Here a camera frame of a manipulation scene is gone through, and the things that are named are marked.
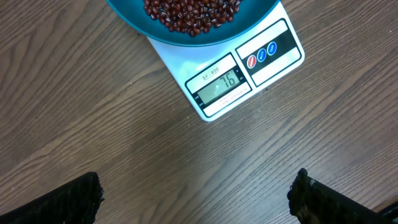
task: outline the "blue bowl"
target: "blue bowl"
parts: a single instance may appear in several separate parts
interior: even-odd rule
[[[188,34],[169,32],[159,21],[153,21],[144,10],[143,0],[107,0],[112,9],[139,32],[166,44],[184,47],[203,47],[231,40],[261,22],[279,1],[242,1],[233,22],[227,22],[219,29],[211,28],[208,34],[190,37]]]

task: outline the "scale platform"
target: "scale platform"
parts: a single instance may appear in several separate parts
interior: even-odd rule
[[[281,2],[254,28],[207,47],[148,38],[200,117],[214,121],[304,61],[304,50]]]

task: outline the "wooden table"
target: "wooden table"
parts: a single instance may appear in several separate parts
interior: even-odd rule
[[[103,0],[0,1],[0,214],[91,170],[97,223],[297,223],[301,167],[369,208],[397,195],[398,2],[283,4],[304,64],[205,123]]]

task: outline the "adzuki bean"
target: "adzuki bean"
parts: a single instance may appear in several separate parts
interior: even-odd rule
[[[243,0],[144,0],[144,10],[170,32],[196,37],[234,21]]]

